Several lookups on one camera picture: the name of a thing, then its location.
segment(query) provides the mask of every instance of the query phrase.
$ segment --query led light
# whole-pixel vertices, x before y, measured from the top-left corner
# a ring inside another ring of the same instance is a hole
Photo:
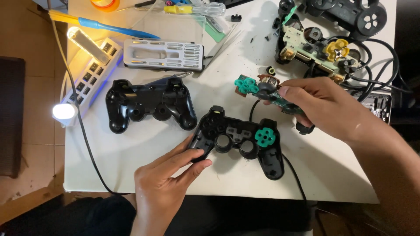
[[[54,108],[52,109],[53,111],[53,115],[57,118],[57,119],[70,119],[73,118],[77,115],[77,108],[75,105],[73,104],[57,104],[54,106]]]
[[[110,58],[108,55],[83,32],[79,27],[71,27],[67,31],[67,37],[81,49],[85,50],[89,55],[104,65],[108,64]]]

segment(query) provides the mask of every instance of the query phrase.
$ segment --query right hand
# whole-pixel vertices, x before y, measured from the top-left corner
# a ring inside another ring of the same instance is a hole
[[[304,111],[306,116],[297,117],[300,123],[315,124],[344,142],[358,141],[367,130],[385,124],[328,77],[290,79],[281,85],[279,95]]]

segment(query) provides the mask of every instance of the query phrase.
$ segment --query table surface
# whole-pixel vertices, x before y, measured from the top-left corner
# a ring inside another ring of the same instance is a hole
[[[70,1],[69,14],[121,27],[130,27],[137,21],[135,10],[102,13],[86,2]],[[134,3],[137,1],[124,2],[127,5]],[[382,4],[387,10],[388,22],[374,38],[394,45],[396,1],[382,1]],[[240,74],[256,78],[258,74],[265,73],[267,66],[273,66],[277,72],[276,77],[282,81],[303,76],[306,66],[295,61],[281,66],[274,60],[277,38],[272,35],[271,24],[277,16],[277,9],[278,1],[254,0],[226,11],[227,17],[236,13],[242,15],[242,22],[235,30],[244,32],[199,78],[192,75],[183,79],[190,91],[198,119],[212,105],[219,105],[224,107],[226,116],[248,120],[256,99],[253,96],[243,98],[234,93],[233,81]],[[323,18],[302,16],[301,19],[304,27],[319,27],[324,37],[346,33]],[[95,40],[112,35],[105,30],[83,29]],[[269,42],[264,39],[268,35],[271,37]],[[204,33],[203,45],[205,54],[213,55],[221,44],[216,44]],[[366,45],[373,53],[370,67],[375,76],[392,55],[381,45],[372,42],[366,42]],[[69,61],[77,51],[77,47],[69,41]],[[381,81],[387,80],[391,73],[389,66]],[[112,190],[134,192],[134,171],[171,150],[193,131],[182,130],[173,119],[161,122],[148,116],[141,122],[131,122],[123,134],[114,134],[108,126],[106,91],[115,79],[128,79],[132,84],[146,84],[171,75],[170,72],[128,69],[120,63],[84,116],[83,121],[96,164]],[[282,152],[296,170],[308,200],[378,203],[369,180],[346,144],[317,128],[310,135],[300,135],[294,127],[295,119],[279,112],[274,105],[256,106],[253,121],[259,122],[262,118],[277,121]],[[286,163],[284,176],[280,180],[272,181],[265,177],[257,159],[246,160],[235,149],[225,154],[213,150],[208,158],[213,161],[213,165],[192,183],[187,194],[302,199],[296,180]],[[185,169],[186,167],[180,169],[174,176]],[[67,191],[106,191],[92,166],[80,126],[66,128],[64,188]]]

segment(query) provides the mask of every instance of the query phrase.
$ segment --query left hand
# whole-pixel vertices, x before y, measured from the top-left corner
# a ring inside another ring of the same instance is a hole
[[[162,236],[184,200],[188,186],[212,164],[202,160],[192,164],[178,177],[172,178],[193,158],[200,157],[202,149],[188,149],[192,135],[170,152],[134,172],[137,216],[140,235]]]

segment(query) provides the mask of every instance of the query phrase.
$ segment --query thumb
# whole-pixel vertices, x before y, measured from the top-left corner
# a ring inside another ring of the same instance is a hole
[[[177,183],[188,187],[200,174],[201,172],[211,166],[212,161],[209,159],[205,159],[199,161],[197,163],[192,164],[186,171],[184,171],[181,175],[176,177]]]
[[[318,98],[313,97],[300,87],[283,86],[278,90],[278,94],[288,102],[298,105],[304,112],[316,108],[319,103]]]

